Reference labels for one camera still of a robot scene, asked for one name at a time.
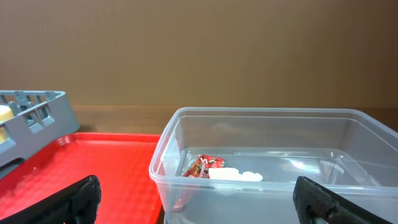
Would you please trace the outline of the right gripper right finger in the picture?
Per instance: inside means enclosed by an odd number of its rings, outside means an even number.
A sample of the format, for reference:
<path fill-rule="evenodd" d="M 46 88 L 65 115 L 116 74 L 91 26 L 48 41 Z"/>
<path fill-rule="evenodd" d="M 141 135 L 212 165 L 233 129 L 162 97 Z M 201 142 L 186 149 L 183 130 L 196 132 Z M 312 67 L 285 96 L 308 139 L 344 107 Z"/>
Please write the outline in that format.
<path fill-rule="evenodd" d="M 392 224 L 305 176 L 296 180 L 293 202 L 300 224 Z"/>

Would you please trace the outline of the white napkin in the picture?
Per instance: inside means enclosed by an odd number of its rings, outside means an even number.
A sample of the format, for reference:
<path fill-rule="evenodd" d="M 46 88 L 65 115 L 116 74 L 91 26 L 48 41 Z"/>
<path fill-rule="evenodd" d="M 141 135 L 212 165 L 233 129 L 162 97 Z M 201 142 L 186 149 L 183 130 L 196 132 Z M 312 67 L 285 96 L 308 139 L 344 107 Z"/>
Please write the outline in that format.
<path fill-rule="evenodd" d="M 210 179 L 216 180 L 237 180 L 237 181 L 250 181 L 250 182 L 261 182 L 263 176 L 259 173 L 253 173 L 246 171 L 240 173 L 236 168 L 209 168 L 208 170 Z"/>

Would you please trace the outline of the red strawberry candy wrapper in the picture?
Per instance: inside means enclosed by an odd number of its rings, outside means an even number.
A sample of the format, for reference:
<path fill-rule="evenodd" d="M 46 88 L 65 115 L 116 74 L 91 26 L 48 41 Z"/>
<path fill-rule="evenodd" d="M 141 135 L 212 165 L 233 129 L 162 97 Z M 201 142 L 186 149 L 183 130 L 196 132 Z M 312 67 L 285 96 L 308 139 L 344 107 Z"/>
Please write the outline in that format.
<path fill-rule="evenodd" d="M 196 178 L 196 179 L 209 179 L 210 168 L 223 168 L 225 159 L 215 156 L 209 156 L 200 154 L 189 169 L 183 174 L 184 177 Z M 173 211 L 179 212 L 187 205 L 193 194 L 199 189 L 199 186 L 186 185 L 178 199 L 176 199 L 173 207 Z"/>

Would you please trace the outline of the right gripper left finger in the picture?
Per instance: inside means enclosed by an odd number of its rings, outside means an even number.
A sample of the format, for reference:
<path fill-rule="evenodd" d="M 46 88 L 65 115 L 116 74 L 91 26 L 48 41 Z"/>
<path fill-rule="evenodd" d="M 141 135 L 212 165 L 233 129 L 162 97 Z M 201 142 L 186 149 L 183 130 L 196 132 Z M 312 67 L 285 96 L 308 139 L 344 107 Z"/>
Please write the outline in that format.
<path fill-rule="evenodd" d="M 3 218 L 1 224 L 94 224 L 101 202 L 99 178 L 89 175 Z"/>

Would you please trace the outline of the yellow plastic cup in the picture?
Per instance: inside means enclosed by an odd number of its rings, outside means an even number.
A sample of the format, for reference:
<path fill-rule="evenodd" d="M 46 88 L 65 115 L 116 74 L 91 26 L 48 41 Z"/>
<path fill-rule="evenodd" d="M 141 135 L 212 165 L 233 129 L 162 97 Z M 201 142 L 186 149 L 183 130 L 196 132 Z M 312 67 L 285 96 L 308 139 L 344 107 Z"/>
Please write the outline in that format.
<path fill-rule="evenodd" d="M 12 109 L 8 106 L 1 105 L 0 106 L 0 122 L 6 122 L 9 121 L 14 117 L 14 113 Z M 1 126 L 0 128 L 0 143 L 2 144 L 4 141 L 8 139 L 6 130 Z"/>

